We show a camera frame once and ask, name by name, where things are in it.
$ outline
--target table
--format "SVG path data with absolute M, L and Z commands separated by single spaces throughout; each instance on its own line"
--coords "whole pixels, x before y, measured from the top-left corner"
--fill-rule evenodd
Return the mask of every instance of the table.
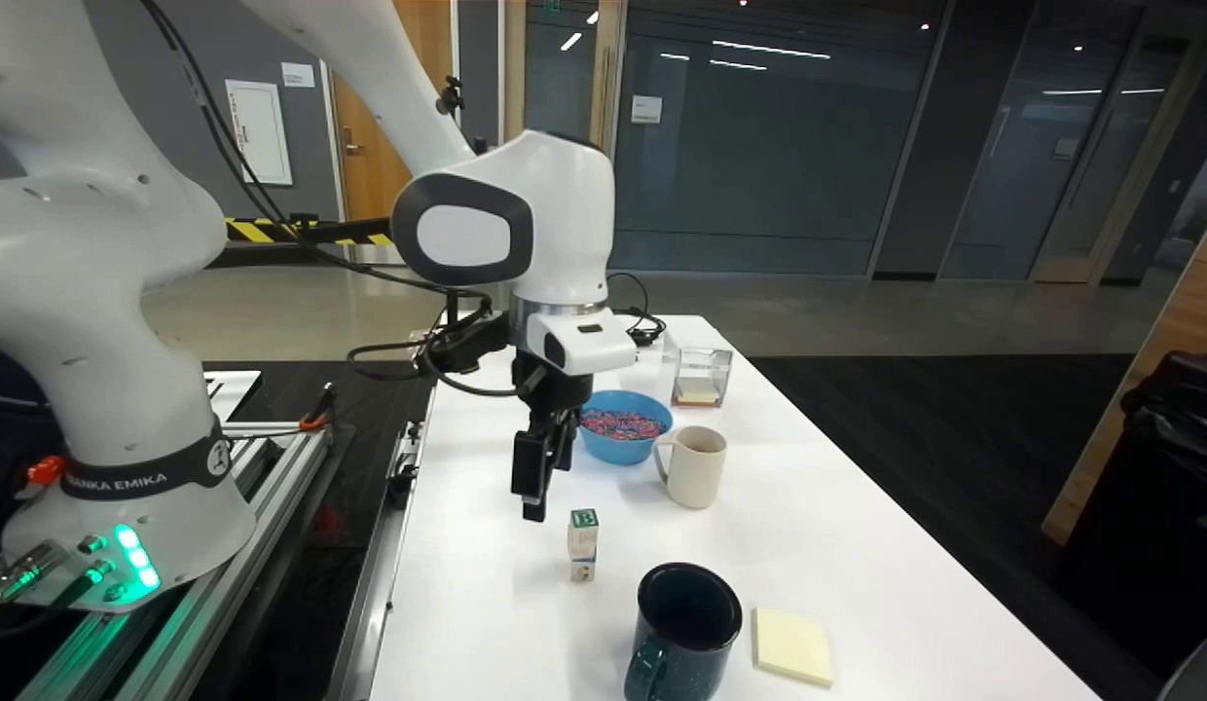
M 697 314 L 670 314 L 674 343 L 723 343 Z M 474 387 L 505 387 L 489 360 Z M 662 350 L 594 391 L 666 395 Z M 406 513 L 392 610 L 370 699 L 622 699 L 636 588 L 659 560 L 716 570 L 745 600 L 816 621 L 838 687 L 798 687 L 751 666 L 751 623 L 722 699 L 841 701 L 1075 701 L 1095 699 L 1003 605 L 924 533 L 745 355 L 722 411 L 674 411 L 732 442 L 722 503 L 674 507 L 649 465 L 607 466 L 589 451 L 553 477 L 549 522 L 520 522 L 505 491 L 520 403 L 435 387 L 422 479 Z M 568 512 L 601 512 L 593 584 L 568 584 Z

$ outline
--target sticky note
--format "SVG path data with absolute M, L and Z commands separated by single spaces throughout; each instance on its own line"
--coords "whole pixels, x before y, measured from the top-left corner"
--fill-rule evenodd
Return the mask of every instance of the sticky note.
M 827 629 L 776 609 L 755 609 L 755 666 L 780 677 L 833 687 Z

